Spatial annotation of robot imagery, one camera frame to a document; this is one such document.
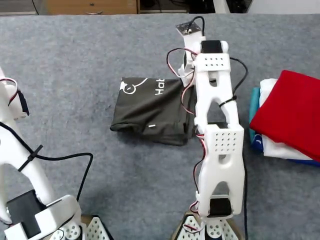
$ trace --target cable tie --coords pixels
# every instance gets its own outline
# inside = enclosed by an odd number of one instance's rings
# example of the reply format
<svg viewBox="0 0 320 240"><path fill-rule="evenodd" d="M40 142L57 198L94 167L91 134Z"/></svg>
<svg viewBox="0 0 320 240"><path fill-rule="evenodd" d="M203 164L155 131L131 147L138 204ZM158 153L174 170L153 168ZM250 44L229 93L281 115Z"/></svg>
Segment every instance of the cable tie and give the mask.
<svg viewBox="0 0 320 240"><path fill-rule="evenodd" d="M22 166L18 169L18 172L21 172L27 165L28 163L30 163L33 159L35 159L35 157L38 155L38 153L40 152L40 150L43 148L44 146L40 145L38 146L38 148L33 152L31 153L27 160L24 162L24 164L22 164Z"/></svg>
<svg viewBox="0 0 320 240"><path fill-rule="evenodd" d="M236 99L237 99L237 96L236 96L236 95L233 95L232 98L230 98L230 99L228 99L227 101L224 101L223 103L221 103L221 104L219 105L219 108L221 108L223 105L225 105L225 104L227 104L227 103L229 103L229 102L231 102L231 101L235 101Z"/></svg>

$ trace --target printed logo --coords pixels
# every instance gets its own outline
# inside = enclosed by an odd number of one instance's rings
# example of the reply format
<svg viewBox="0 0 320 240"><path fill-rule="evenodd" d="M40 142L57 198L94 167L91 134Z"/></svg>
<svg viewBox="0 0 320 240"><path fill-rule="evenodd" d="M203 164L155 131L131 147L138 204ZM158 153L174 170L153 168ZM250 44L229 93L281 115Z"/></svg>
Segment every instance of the printed logo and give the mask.
<svg viewBox="0 0 320 240"><path fill-rule="evenodd" d="M121 81L120 84L120 91L122 90L125 94L132 95L137 91L137 87L141 86L144 84L148 78L145 78L142 82L134 85L134 84L127 84L124 81ZM165 80L164 79L157 79L155 80L157 82L157 87L154 90L155 93L154 95L161 95L164 93L164 88L165 88Z"/></svg>
<svg viewBox="0 0 320 240"><path fill-rule="evenodd" d="M134 94L137 91L137 87L144 84L147 80L148 78L144 79L142 82L140 82L137 85L133 85L133 84L128 85L124 81L121 81L120 90L122 90L125 94Z"/></svg>
<svg viewBox="0 0 320 240"><path fill-rule="evenodd" d="M158 79L156 80L158 83L158 88L155 89L154 95L160 95L163 94L164 88L165 88L165 80L164 79Z"/></svg>

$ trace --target drawer handle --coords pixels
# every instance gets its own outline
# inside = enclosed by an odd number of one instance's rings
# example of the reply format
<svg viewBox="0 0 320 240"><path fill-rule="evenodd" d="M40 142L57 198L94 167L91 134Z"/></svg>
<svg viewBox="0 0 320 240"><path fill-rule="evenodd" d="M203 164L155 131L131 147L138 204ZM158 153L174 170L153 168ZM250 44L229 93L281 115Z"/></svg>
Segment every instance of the drawer handle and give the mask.
<svg viewBox="0 0 320 240"><path fill-rule="evenodd" d="M84 12L85 14L88 14L88 15L99 15L99 14L102 14L104 11L98 11L98 12Z"/></svg>

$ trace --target gray table surface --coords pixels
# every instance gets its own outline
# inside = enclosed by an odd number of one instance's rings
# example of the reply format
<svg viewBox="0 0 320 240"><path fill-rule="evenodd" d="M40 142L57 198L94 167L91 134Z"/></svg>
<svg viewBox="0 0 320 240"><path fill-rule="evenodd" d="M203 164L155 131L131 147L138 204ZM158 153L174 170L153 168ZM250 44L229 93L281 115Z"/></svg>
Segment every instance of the gray table surface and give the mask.
<svg viewBox="0 0 320 240"><path fill-rule="evenodd" d="M19 81L30 117L18 125L42 155L92 152L94 162L80 205L99 214L116 240L165 240L194 200L192 167L201 157L196 139L168 146L109 130L121 77L172 78L166 53L182 47L175 25L187 14L25 16L0 18L0 66ZM246 129L250 240L317 240L320 168L266 158L249 147L253 87L283 69L320 78L320 15L206 15L207 39L226 40L232 57L249 68L238 90ZM177 67L181 56L172 56ZM235 84L244 73L231 64ZM221 119L218 108L209 120ZM76 195L86 158L43 162L57 197ZM31 189L6 169L10 198ZM243 226L243 216L235 217Z"/></svg>

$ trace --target white cloth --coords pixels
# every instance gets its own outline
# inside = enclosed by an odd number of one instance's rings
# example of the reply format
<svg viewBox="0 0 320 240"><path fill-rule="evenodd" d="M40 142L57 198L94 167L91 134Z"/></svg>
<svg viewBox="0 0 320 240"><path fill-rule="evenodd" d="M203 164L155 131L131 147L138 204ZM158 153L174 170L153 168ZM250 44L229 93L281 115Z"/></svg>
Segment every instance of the white cloth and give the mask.
<svg viewBox="0 0 320 240"><path fill-rule="evenodd" d="M265 79L260 82L260 107L268 98L276 82L277 79L274 78ZM312 160L310 157L304 155L300 151L282 142L274 142L265 135L262 135L262 143L264 156L282 159Z"/></svg>

